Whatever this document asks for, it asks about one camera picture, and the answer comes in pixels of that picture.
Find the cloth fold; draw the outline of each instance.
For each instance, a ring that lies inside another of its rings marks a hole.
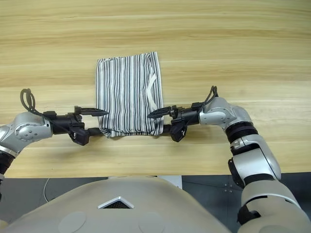
[[[157,52],[99,59],[95,78],[96,107],[109,112],[98,117],[104,135],[110,138],[163,132],[163,117],[147,118],[163,107]]]

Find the wood grain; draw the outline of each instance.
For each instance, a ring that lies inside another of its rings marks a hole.
[[[283,172],[311,171],[308,0],[0,0],[0,124],[24,111],[94,106],[97,59],[157,51],[165,105],[202,101],[211,85],[244,107]],[[85,117],[94,127],[96,119]],[[229,174],[220,128],[169,137],[57,135],[31,144],[8,177]]]

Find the dark floor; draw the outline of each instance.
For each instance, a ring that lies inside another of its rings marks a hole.
[[[46,197],[54,199],[83,184],[103,178],[50,179]],[[0,219],[12,222],[46,201],[43,187],[47,179],[5,179],[1,186]],[[282,175],[282,182],[295,195],[302,209],[311,217],[311,172]],[[233,233],[238,231],[237,212],[242,190],[231,176],[183,176],[183,189],[196,198],[208,211]]]

